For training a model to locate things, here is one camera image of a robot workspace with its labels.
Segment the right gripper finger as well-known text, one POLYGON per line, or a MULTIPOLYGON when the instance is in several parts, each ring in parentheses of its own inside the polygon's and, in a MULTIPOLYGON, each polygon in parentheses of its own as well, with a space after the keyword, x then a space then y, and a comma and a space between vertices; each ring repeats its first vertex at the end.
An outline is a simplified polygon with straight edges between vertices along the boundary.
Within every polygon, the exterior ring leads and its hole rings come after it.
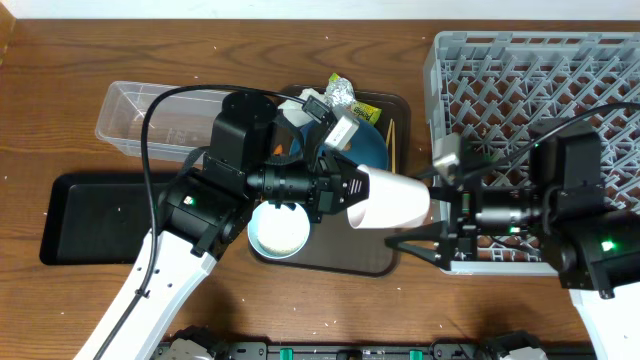
MULTIPOLYGON (((417 174, 412 176, 413 179, 423 181, 423 180, 433 180, 434 178, 438 178, 440 174, 433 166, 427 166, 425 169, 420 170, 417 174)), ((428 190, 432 199, 435 200, 449 200, 450 199, 450 187, 443 182, 437 184, 434 182, 431 186, 428 186, 428 190)))
POLYGON ((439 221, 409 229, 384 240, 393 250, 413 255, 442 270, 450 269, 448 223, 439 221))

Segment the blue plate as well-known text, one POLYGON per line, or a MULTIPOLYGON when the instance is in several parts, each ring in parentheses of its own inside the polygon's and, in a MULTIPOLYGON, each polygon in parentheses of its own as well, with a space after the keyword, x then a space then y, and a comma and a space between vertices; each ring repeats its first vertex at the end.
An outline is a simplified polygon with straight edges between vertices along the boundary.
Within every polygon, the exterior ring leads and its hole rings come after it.
POLYGON ((387 170, 389 157, 382 135, 369 123, 362 120, 359 120, 359 122, 358 131, 353 135, 344 150, 339 151, 329 148, 322 142, 318 154, 322 155, 329 151, 338 151, 356 165, 366 165, 370 168, 387 170))

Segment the white pink cup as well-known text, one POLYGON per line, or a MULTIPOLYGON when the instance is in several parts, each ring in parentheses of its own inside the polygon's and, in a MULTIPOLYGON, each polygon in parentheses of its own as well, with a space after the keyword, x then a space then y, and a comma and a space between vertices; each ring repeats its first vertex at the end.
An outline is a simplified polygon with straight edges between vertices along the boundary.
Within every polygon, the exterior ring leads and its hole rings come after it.
POLYGON ((428 187, 421 181, 359 165, 369 180, 368 198, 349 207, 354 229, 413 228, 423 224, 430 205, 428 187))

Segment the green snack wrapper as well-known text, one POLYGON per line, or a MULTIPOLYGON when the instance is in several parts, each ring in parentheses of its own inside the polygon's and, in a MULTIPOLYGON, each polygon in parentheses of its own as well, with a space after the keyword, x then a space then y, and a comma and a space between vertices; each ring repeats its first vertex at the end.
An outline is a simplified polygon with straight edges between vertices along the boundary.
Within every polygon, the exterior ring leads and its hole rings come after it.
MULTIPOLYGON (((340 75, 338 75, 337 73, 333 73, 328 80, 328 83, 331 80, 334 80, 336 78, 343 78, 340 75)), ((371 125, 375 125, 376 122, 378 121, 382 110, 374 107, 372 105, 366 104, 364 102, 361 102, 359 100, 356 99, 356 102, 354 104, 352 104, 349 107, 346 107, 348 110, 350 110, 354 115, 356 115, 357 117, 361 118, 362 120, 367 121, 368 123, 370 123, 371 125)))

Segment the white tissue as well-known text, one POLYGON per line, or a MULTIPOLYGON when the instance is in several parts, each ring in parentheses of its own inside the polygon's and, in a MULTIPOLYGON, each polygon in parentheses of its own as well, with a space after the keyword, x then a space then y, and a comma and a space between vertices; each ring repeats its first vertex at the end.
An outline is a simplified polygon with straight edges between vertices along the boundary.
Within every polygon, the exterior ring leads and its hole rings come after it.
MULTIPOLYGON (((323 103, 327 103, 326 96, 312 88, 303 89, 299 98, 307 100, 310 96, 321 100, 323 103)), ((295 127, 305 126, 312 121, 312 118, 302 110, 302 105, 294 101, 286 100, 278 106, 278 109, 283 111, 284 116, 295 127)))

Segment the aluminium foil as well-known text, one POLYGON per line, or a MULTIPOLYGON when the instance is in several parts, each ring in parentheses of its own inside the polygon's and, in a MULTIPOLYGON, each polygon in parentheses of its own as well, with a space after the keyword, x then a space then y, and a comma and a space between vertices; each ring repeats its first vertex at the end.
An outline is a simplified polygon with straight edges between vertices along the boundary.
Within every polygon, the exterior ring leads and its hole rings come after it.
POLYGON ((326 87, 325 98, 331 107, 349 107, 356 102, 353 85, 345 78, 331 80, 326 87))

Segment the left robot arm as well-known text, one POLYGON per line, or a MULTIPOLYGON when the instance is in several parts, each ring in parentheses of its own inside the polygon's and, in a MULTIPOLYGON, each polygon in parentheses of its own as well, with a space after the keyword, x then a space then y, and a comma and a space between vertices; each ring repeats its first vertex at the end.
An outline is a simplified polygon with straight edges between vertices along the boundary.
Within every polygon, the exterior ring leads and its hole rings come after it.
POLYGON ((270 140, 286 119, 276 93, 224 86, 209 145, 192 150, 182 169, 156 194, 149 166, 148 132, 154 112, 169 97, 197 91, 170 89, 149 105, 141 128, 141 159, 151 225, 127 280, 89 339, 80 359, 148 359, 179 309, 208 277, 248 224, 255 204, 297 204, 313 222, 369 196, 369 177, 337 152, 319 148, 337 116, 315 98, 302 109, 319 131, 301 138, 294 156, 275 157, 270 140))

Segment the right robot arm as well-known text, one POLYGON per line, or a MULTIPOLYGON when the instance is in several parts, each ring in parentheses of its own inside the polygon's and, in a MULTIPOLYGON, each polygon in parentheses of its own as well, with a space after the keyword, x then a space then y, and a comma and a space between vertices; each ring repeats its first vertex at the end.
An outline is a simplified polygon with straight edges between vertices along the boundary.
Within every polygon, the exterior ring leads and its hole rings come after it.
POLYGON ((472 153, 464 139, 434 168, 442 185, 432 198, 450 206, 445 221, 386 238, 388 247, 443 270, 454 257, 476 254, 481 236, 535 237, 541 257, 568 290, 599 359, 639 356, 639 216, 605 202, 601 141, 583 120, 530 126, 534 137, 528 187, 489 187, 484 175, 501 166, 472 153))

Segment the grey dishwasher rack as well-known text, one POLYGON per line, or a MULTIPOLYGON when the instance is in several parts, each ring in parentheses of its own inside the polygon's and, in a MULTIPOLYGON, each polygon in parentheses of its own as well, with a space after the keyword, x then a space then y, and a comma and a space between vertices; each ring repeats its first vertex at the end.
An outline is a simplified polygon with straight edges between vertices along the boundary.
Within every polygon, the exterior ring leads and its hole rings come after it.
MULTIPOLYGON (((497 160, 530 141, 530 123, 592 107, 639 104, 639 32, 440 32, 423 67, 426 118, 435 142, 450 133, 497 160)), ((639 113, 589 120, 602 139, 605 201, 639 214, 639 113)), ((539 257, 480 238, 477 260, 456 254, 448 275, 557 276, 539 257)))

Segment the brown serving tray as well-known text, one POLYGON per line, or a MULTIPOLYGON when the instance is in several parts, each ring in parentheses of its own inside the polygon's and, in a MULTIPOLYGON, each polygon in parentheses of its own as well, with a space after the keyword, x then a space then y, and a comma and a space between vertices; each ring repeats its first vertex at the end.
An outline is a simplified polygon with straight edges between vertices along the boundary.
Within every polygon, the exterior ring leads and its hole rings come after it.
MULTIPOLYGON (((394 125, 395 149, 389 150, 382 144, 370 151, 373 157, 360 149, 352 160, 356 163, 379 164, 386 158, 389 169, 404 174, 411 130, 409 104, 398 95, 380 92, 358 91, 356 98, 382 110, 375 124, 382 138, 387 136, 389 125, 394 125)), ((393 272, 398 264, 399 255, 384 244, 384 239, 394 233, 393 229, 353 229, 348 223, 347 214, 342 212, 333 216, 325 215, 321 223, 313 224, 304 247, 290 257, 270 259, 255 249, 251 253, 257 260, 267 264, 377 278, 393 272)))

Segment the light blue rice bowl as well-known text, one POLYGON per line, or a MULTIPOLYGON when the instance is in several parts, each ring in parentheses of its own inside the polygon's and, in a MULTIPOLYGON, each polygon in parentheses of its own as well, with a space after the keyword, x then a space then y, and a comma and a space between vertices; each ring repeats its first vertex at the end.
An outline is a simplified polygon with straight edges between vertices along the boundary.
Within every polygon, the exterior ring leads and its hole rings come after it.
POLYGON ((251 247, 269 259, 293 256, 304 247, 310 232, 308 215, 299 204, 277 208, 263 202, 254 209, 247 226, 251 247))

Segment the left wooden chopstick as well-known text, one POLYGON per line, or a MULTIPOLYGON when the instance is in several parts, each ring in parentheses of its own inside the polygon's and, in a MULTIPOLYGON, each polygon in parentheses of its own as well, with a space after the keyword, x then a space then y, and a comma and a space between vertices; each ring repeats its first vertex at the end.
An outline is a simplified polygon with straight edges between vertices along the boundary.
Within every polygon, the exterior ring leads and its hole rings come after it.
POLYGON ((393 142, 393 135, 394 135, 394 120, 390 119, 389 123, 388 123, 388 128, 387 128, 387 134, 386 134, 386 147, 387 149, 389 149, 389 146, 392 144, 393 142))

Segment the clear plastic bin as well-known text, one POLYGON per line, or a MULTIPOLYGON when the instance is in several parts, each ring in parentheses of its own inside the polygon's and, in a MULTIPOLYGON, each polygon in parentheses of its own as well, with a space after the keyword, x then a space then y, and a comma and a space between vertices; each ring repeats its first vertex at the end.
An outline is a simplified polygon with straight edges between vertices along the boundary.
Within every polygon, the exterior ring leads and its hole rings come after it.
MULTIPOLYGON (((104 99, 95 133, 128 156, 141 155, 142 125, 150 105, 170 85, 116 81, 104 99)), ((248 124, 233 121, 226 99, 231 92, 198 90, 164 99, 148 128, 151 159, 183 162, 195 148, 210 146, 213 156, 231 164, 241 161, 248 124)))

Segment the black tray bin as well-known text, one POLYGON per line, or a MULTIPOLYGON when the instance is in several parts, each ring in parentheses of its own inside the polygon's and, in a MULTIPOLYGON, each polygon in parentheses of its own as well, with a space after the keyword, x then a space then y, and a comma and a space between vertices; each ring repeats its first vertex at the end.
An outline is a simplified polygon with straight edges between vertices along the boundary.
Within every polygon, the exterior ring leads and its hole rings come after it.
POLYGON ((52 184, 39 258, 50 266, 132 264, 149 228, 142 174, 64 174, 52 184))

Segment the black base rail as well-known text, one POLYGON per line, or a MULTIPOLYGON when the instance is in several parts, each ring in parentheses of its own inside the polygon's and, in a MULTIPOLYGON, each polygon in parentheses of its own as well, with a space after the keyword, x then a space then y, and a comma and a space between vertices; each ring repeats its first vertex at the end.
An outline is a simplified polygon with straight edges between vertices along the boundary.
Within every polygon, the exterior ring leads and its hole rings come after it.
POLYGON ((429 345, 323 345, 268 344, 259 341, 225 342, 206 328, 191 326, 162 341, 151 355, 154 360, 592 360, 590 345, 545 346, 517 331, 481 342, 438 339, 429 345))

